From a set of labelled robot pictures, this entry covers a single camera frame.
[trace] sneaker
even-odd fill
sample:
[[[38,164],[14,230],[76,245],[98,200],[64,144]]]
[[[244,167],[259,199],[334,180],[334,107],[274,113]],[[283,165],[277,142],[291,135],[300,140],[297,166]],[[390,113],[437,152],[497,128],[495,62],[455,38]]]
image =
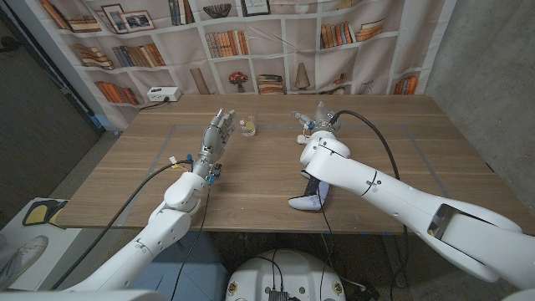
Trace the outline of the sneaker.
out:
[[[22,275],[43,255],[48,246],[48,237],[43,235],[32,239],[20,247],[15,255],[0,271],[0,289],[8,288],[18,276]]]

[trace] power strip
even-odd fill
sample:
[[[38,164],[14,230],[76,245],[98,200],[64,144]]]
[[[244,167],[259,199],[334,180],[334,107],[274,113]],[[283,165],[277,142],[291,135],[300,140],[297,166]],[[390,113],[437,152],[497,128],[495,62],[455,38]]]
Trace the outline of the power strip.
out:
[[[150,101],[161,102],[166,97],[169,97],[169,101],[178,101],[182,93],[177,87],[152,87],[147,96]]]

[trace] book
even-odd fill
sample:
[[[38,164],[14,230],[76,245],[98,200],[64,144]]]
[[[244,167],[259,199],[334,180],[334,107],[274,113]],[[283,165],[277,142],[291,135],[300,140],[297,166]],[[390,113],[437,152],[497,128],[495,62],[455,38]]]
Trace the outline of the book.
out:
[[[48,0],[43,0],[43,7],[47,11],[47,13],[56,21],[56,23],[59,25],[61,29],[69,29],[69,26],[67,26],[67,23],[54,11],[52,8],[52,5],[48,2]]]
[[[169,12],[171,13],[171,24],[178,25],[176,23],[176,9],[175,9],[175,1],[174,0],[168,0],[169,3]]]
[[[130,101],[132,101],[133,105],[139,105],[140,102],[137,101],[137,98],[135,97],[134,92],[130,88],[126,88],[126,93],[130,97]]]
[[[105,62],[99,62],[98,60],[95,60],[95,59],[82,59],[82,62],[90,63],[90,64],[97,64],[99,66],[106,66],[106,67],[113,66],[114,64],[110,60],[106,60]]]
[[[228,34],[228,39],[231,45],[232,55],[237,55],[236,44],[234,44],[234,32],[229,31],[227,32],[227,34]]]
[[[94,59],[99,62],[105,62],[109,60],[108,57],[105,55],[95,56],[96,53],[87,53],[84,51],[79,51],[79,54],[80,54],[80,57],[84,59]]]
[[[108,92],[111,94],[111,98],[115,103],[120,104],[123,102],[123,99],[120,97],[119,93],[117,93],[114,84],[105,83],[104,86],[108,89]]]
[[[379,21],[375,21],[375,22],[372,22],[372,23],[362,24],[360,26],[360,29],[374,28],[374,27],[380,26],[381,24],[384,24],[384,23],[385,23],[385,20],[381,19]]]
[[[154,64],[155,67],[160,66],[160,64],[158,63],[158,60],[156,59],[155,55],[152,53],[152,50],[150,49],[150,45],[149,44],[143,45],[143,48],[149,55],[149,58],[152,64]]]
[[[409,76],[407,79],[409,80],[409,83],[407,84],[408,88],[405,94],[413,95],[415,93],[416,83],[418,79],[415,76]]]
[[[156,47],[156,44],[148,44],[150,49],[152,49],[152,53],[154,54],[156,60],[158,61],[158,64],[160,66],[165,66],[166,62],[164,61],[164,58],[161,57],[160,51],[158,51],[158,48]]]
[[[395,85],[395,88],[394,88],[394,94],[399,94],[401,92],[401,85],[402,85],[402,81],[398,82],[396,85]]]
[[[334,25],[334,33],[336,33],[336,43],[338,46],[343,45],[342,34],[340,34],[340,26],[338,24]]]
[[[108,91],[106,91],[106,90],[104,89],[104,82],[98,81],[98,82],[94,82],[94,84],[99,88],[100,92],[102,92],[102,95],[103,95],[109,102],[113,102],[113,101],[111,101],[111,97],[108,95]]]
[[[227,43],[228,55],[229,56],[235,55],[234,51],[232,50],[231,37],[232,36],[230,35],[229,32],[225,33],[225,42]]]
[[[214,44],[211,41],[211,33],[205,33],[204,38],[206,39],[206,45],[208,45],[208,50],[210,51],[211,58],[217,58],[216,53],[214,51]]]
[[[404,94],[406,89],[407,89],[407,79],[403,79],[403,86],[401,87],[400,94]]]
[[[349,36],[351,37],[351,41],[354,42],[357,42],[357,40],[354,38],[354,32],[353,32],[353,28],[351,27],[351,24],[348,24],[348,29],[349,29]]]
[[[324,45],[324,48],[329,47],[329,40],[327,39],[327,29],[325,29],[325,25],[321,26],[321,41]]]
[[[333,46],[338,46],[338,39],[336,39],[336,30],[334,25],[331,25],[331,35],[333,36]]]
[[[245,53],[251,54],[251,46],[249,46],[249,37],[247,36],[247,32],[243,32],[243,40],[245,41]]]
[[[191,11],[190,3],[184,0],[184,8],[186,9],[186,24],[193,23],[193,12]]]
[[[115,57],[119,61],[119,64],[121,67],[126,67],[125,61],[123,61],[123,58],[119,55],[119,49],[117,47],[111,48],[114,51]]]
[[[352,43],[354,41],[351,41],[351,35],[349,34],[349,23],[347,21],[344,22],[344,36],[347,43]]]
[[[242,54],[242,46],[240,44],[240,37],[238,36],[236,30],[234,30],[232,33],[234,33],[234,43],[236,44],[237,55],[243,55]]]
[[[56,14],[59,16],[59,18],[61,18],[63,20],[63,22],[65,24],[67,24],[67,29],[70,30],[70,31],[73,31],[73,28],[70,26],[69,20],[59,11],[59,9],[56,8],[56,6],[53,5],[53,4],[50,4],[50,6],[56,12]]]
[[[75,20],[69,21],[70,27],[74,32],[88,32],[88,31],[100,31],[99,24],[95,21],[94,23],[79,23]]]
[[[325,30],[327,31],[327,40],[329,42],[329,47],[333,47],[333,31],[331,30],[331,25],[327,24],[325,25]]]
[[[121,103],[129,104],[130,102],[126,99],[126,96],[123,94],[123,91],[121,91],[121,88],[114,85],[115,92],[117,92],[117,95],[121,99]]]
[[[344,32],[344,24],[341,23],[339,25],[339,31],[340,31],[340,37],[342,38],[342,44],[348,43],[348,41],[345,40],[345,32]]]
[[[222,52],[222,49],[221,49],[221,45],[219,44],[219,37],[218,37],[217,33],[212,33],[211,34],[211,38],[213,38],[213,43],[214,43],[215,51],[217,52],[217,57],[218,58],[222,58],[223,57],[223,52]]]
[[[141,60],[141,65],[143,67],[150,67],[149,61],[147,60],[146,56],[143,54],[143,51],[141,50],[141,48],[134,47],[134,49],[138,55],[138,58]]]
[[[134,67],[134,62],[132,61],[132,58],[130,57],[129,53],[128,53],[128,49],[126,48],[126,46],[119,46],[119,49],[120,51],[123,53],[123,55],[125,56],[125,59],[126,59],[126,62],[128,63],[128,66],[129,67]]]
[[[273,74],[260,74],[260,75],[258,75],[258,79],[266,79],[266,80],[275,79],[277,81],[283,81],[283,77],[282,76],[273,75]]]
[[[186,7],[184,6],[184,0],[178,0],[178,9],[180,11],[180,23],[186,24]]]
[[[247,45],[245,44],[245,35],[243,34],[243,32],[239,32],[238,36],[240,38],[240,46],[242,47],[242,54],[243,55],[248,55],[248,53],[247,53]]]
[[[150,59],[150,56],[149,54],[147,53],[146,49],[143,47],[143,46],[140,46],[140,50],[141,52],[143,53],[143,55],[145,55],[145,59],[147,61],[147,63],[149,64],[149,66],[151,68],[154,68],[156,67],[156,65],[154,63],[152,63],[152,59]]]
[[[225,49],[225,44],[223,43],[223,37],[221,36],[220,33],[214,33],[216,36],[216,43],[217,43],[217,51],[219,51],[219,54],[220,54],[220,58],[222,57],[226,57],[227,56],[227,52],[224,51]]]
[[[135,67],[142,67],[140,59],[137,57],[137,53],[135,52],[133,47],[125,46],[126,52],[128,52],[128,55],[132,59],[132,62],[134,63]]]
[[[282,88],[283,85],[281,84],[260,84],[258,88]]]
[[[82,45],[80,43],[74,43],[73,47],[76,49],[76,51],[78,51],[80,53],[86,52],[86,53],[91,54],[91,55],[96,56],[96,57],[104,56],[102,51],[100,51],[100,49],[98,49],[96,47],[85,47],[84,45]]]
[[[231,47],[231,42],[228,38],[228,33],[223,33],[222,36],[225,41],[225,51],[227,51],[227,56],[230,57],[232,56],[232,47]]]
[[[206,85],[206,82],[204,80],[204,77],[202,77],[202,72],[199,68],[190,69],[191,76],[193,77],[193,80],[195,81],[195,85],[197,86],[197,89],[199,90],[200,94],[210,94],[210,90],[208,89],[208,86]]]

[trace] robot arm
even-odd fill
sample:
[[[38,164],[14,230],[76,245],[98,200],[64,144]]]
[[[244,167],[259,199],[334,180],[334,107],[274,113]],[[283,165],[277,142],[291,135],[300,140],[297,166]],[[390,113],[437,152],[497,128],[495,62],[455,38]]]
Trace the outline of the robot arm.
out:
[[[234,131],[234,110],[223,114],[222,109],[212,118],[204,132],[201,151],[192,163],[192,171],[184,172],[164,195],[164,201],[152,212],[147,226],[110,260],[87,279],[66,291],[97,291],[128,288],[161,251],[184,237],[190,229],[191,218],[201,199],[194,191],[202,192],[214,177],[219,177],[225,145]]]
[[[403,222],[458,268],[488,282],[503,277],[535,288],[535,237],[486,208],[433,196],[349,159],[349,149],[318,131],[301,155],[311,175],[351,191]]]

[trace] wooden table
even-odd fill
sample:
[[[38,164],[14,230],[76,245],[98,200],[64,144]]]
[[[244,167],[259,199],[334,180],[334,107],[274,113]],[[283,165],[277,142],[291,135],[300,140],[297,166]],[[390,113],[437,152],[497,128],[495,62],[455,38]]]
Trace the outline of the wooden table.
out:
[[[439,196],[471,202],[511,218],[535,234],[535,220],[486,165],[476,150],[429,97],[341,95],[199,95],[145,110],[113,145],[59,216],[65,227],[104,227],[147,174],[169,157],[196,157],[204,129],[220,107],[237,117],[258,112],[257,134],[230,138],[220,159],[222,176],[211,188],[205,229],[246,232],[325,232],[324,217],[288,205],[301,196],[307,180],[300,175],[302,126],[290,115],[313,116],[322,100],[328,109],[354,110],[375,123],[395,156],[401,180]],[[393,175],[375,133],[353,116],[340,117],[339,140],[351,158]],[[150,181],[119,218],[117,225],[142,228],[166,188],[181,175],[164,171]],[[192,218],[198,229],[206,202]],[[331,187],[325,213],[335,233],[401,233],[394,218],[359,196]]]

